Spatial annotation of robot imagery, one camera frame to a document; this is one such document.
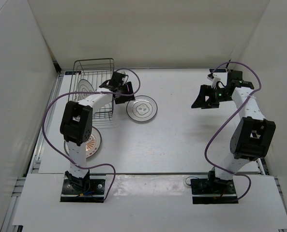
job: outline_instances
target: cable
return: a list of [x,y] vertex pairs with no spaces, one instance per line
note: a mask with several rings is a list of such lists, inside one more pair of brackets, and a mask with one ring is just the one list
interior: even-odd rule
[[[206,159],[206,161],[207,161],[209,164],[213,165],[214,167],[219,168],[219,169],[221,169],[221,170],[223,170],[223,171],[225,171],[225,172],[228,172],[228,173],[230,173],[230,174],[234,174],[232,171],[227,170],[227,169],[225,169],[225,168],[223,168],[223,167],[221,167],[221,166],[219,166],[219,165],[216,165],[215,163],[211,162],[211,161],[208,159],[208,154],[207,154],[207,153],[208,153],[208,149],[209,149],[211,143],[213,142],[213,140],[216,138],[216,136],[217,136],[217,135],[222,131],[222,129],[233,119],[233,117],[234,117],[237,113],[239,113],[239,111],[240,111],[240,110],[245,106],[245,104],[249,101],[250,97],[251,97],[254,93],[256,93],[256,92],[258,92],[258,91],[261,90],[261,81],[260,81],[258,75],[257,75],[249,66],[247,66],[247,65],[245,65],[245,64],[243,64],[243,63],[241,63],[241,62],[237,62],[237,61],[224,62],[224,63],[220,64],[216,69],[214,69],[211,73],[214,73],[214,72],[215,72],[218,68],[220,68],[221,66],[223,66],[223,65],[225,65],[225,64],[230,64],[230,63],[242,65],[242,66],[246,67],[248,70],[250,70],[251,73],[253,73],[253,75],[256,77],[256,79],[257,79],[257,81],[258,81],[259,87],[258,87],[257,89],[255,89],[255,90],[253,90],[253,91],[250,93],[250,95],[246,98],[246,100],[242,103],[242,105],[225,121],[225,123],[224,123],[224,124],[217,130],[217,132],[212,136],[212,138],[209,140],[209,142],[208,142],[208,144],[207,144],[207,146],[206,146],[206,149],[205,149],[205,159]],[[237,201],[237,200],[240,200],[242,197],[244,197],[244,196],[248,193],[248,191],[249,191],[250,188],[251,188],[252,181],[251,181],[250,177],[248,177],[248,176],[245,175],[245,174],[234,174],[234,175],[245,176],[245,177],[248,178],[248,180],[249,180],[249,186],[248,186],[247,190],[244,192],[244,194],[242,194],[240,197],[238,197],[237,199],[234,200],[234,201]]]
[[66,148],[66,140],[64,140],[64,150],[65,150],[66,154],[67,154],[68,156],[70,156],[69,153],[68,153],[68,151],[67,151],[67,148]]
[[219,85],[219,83],[221,83],[221,85],[225,88],[225,85],[223,84],[223,82],[221,82],[221,81],[218,81],[216,84],[217,84],[217,86]]
[[221,197],[223,197],[224,194],[225,194],[225,189],[223,189],[223,192],[222,192],[221,196],[216,197],[216,199],[220,199]]
[[185,184],[187,185],[187,186],[191,186],[191,185],[188,185],[187,183],[186,183],[186,181],[187,181],[187,179],[188,178],[196,178],[196,179],[199,179],[197,176],[188,176],[188,177],[186,177],[186,179],[185,179]]
[[98,167],[102,167],[102,166],[110,166],[110,167],[113,169],[113,179],[112,179],[112,182],[111,182],[111,184],[110,184],[110,186],[109,186],[109,188],[108,188],[108,191],[107,191],[106,196],[105,196],[105,198],[103,199],[103,201],[105,201],[105,200],[107,199],[108,194],[109,194],[109,192],[110,192],[110,190],[111,190],[111,187],[112,187],[112,185],[113,185],[113,183],[114,183],[114,180],[115,180],[116,171],[115,171],[114,166],[113,166],[112,164],[110,164],[110,163],[102,163],[102,164],[98,164],[98,165],[91,166],[91,167],[87,167],[87,168],[81,167],[81,166],[77,165],[69,156],[67,156],[67,155],[65,155],[64,153],[62,153],[61,151],[59,151],[59,150],[49,141],[49,139],[47,138],[46,133],[45,133],[45,119],[46,119],[47,113],[48,113],[48,111],[50,110],[50,108],[52,107],[52,105],[53,105],[57,100],[59,100],[60,98],[65,97],[65,96],[68,96],[68,95],[72,95],[72,94],[85,94],[85,93],[89,93],[89,94],[115,94],[115,95],[119,95],[119,96],[133,96],[133,95],[135,95],[135,94],[139,91],[139,89],[140,89],[140,87],[141,87],[141,81],[140,81],[139,76],[138,76],[134,71],[132,71],[132,70],[130,70],[130,69],[125,69],[125,68],[123,68],[123,69],[117,69],[117,70],[115,70],[115,71],[117,72],[117,71],[119,71],[119,70],[128,70],[128,71],[132,72],[132,73],[136,76],[136,78],[138,79],[138,89],[137,89],[133,94],[113,93],[113,92],[106,92],[106,91],[93,92],[93,93],[91,93],[91,92],[69,92],[69,93],[64,93],[64,94],[61,94],[60,96],[58,96],[57,98],[55,98],[55,99],[50,103],[50,105],[47,107],[47,109],[46,109],[46,111],[45,111],[45,113],[44,113],[43,119],[42,119],[42,124],[41,124],[42,134],[43,134],[43,137],[44,137],[44,139],[46,140],[46,142],[51,146],[51,148],[53,148],[56,152],[58,152],[59,154],[61,154],[62,156],[64,156],[66,159],[68,159],[68,160],[69,160],[74,166],[76,166],[77,168],[80,168],[80,169],[83,169],[83,170],[89,170],[89,169],[98,168]]

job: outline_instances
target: wire dish rack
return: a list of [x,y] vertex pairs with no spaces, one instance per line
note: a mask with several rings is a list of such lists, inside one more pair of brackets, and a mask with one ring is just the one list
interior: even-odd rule
[[[104,81],[111,79],[114,72],[114,59],[82,59],[74,62],[74,68],[71,77],[69,92],[79,91],[79,82],[81,80],[88,81],[92,92],[96,90]],[[68,101],[77,102],[86,98],[88,94],[73,94],[69,95]],[[114,104],[113,101],[103,106],[98,112],[94,113],[93,119],[111,119],[113,116]]]

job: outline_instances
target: black bracket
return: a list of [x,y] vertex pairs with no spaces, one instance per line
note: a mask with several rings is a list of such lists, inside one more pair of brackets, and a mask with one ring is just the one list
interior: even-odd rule
[[230,140],[230,152],[235,159],[255,161],[267,155],[275,123],[243,117]]
[[[80,120],[74,120],[74,117],[78,116]],[[93,108],[90,106],[83,106],[74,101],[67,102],[60,125],[64,140],[78,146],[86,142],[91,136],[92,116]]]
[[237,194],[234,183],[212,187],[208,179],[191,179],[193,204],[235,204]]
[[79,192],[75,188],[73,188],[72,183],[67,177],[65,177],[62,185],[60,201],[103,203],[105,194],[105,183],[105,179],[90,179],[89,188],[84,192]]

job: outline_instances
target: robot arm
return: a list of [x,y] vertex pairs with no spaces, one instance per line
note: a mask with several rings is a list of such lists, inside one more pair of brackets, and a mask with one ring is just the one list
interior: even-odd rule
[[[212,85],[200,87],[199,96],[192,108],[219,108],[220,102],[234,101],[239,109],[254,89],[251,82],[242,80],[240,71],[231,70],[228,73],[227,85],[224,88],[218,86],[220,79],[216,78],[213,74],[208,75]],[[201,188],[204,193],[226,189],[228,185],[233,186],[234,174],[244,165],[267,155],[275,131],[275,123],[265,118],[252,96],[239,111],[239,116],[240,123],[230,140],[230,152],[220,164],[221,167],[232,173],[213,167],[209,171],[208,180],[204,185],[206,189]]]
[[[231,97],[237,109],[240,108],[251,91],[251,88],[248,87],[234,89]],[[221,167],[234,174],[244,165],[267,155],[275,131],[275,123],[265,118],[253,97],[239,111],[239,116],[240,123],[230,140],[230,152],[220,164]],[[232,180],[233,174],[215,168],[215,177],[227,182]]]
[[[77,166],[87,167],[86,142],[91,136],[92,116],[106,104],[115,101],[116,104],[125,103],[135,99],[131,82],[125,83],[124,73],[114,72],[112,78],[103,82],[96,92],[111,92],[112,94],[91,94],[79,102],[69,101],[66,104],[60,132],[69,148],[69,156]],[[120,96],[114,93],[127,94]],[[77,192],[85,192],[90,185],[90,172],[70,164],[65,172],[69,183]]]

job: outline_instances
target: white wall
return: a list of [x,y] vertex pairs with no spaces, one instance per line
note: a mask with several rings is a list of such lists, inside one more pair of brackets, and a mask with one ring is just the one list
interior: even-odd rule
[[[240,61],[258,73],[263,89],[257,100],[276,132],[265,160],[277,175],[287,206],[287,0],[271,0]],[[254,80],[245,71],[244,77]]]
[[5,2],[0,1],[0,227],[56,78],[27,0]]
[[269,0],[29,0],[62,68],[209,67],[237,59]]

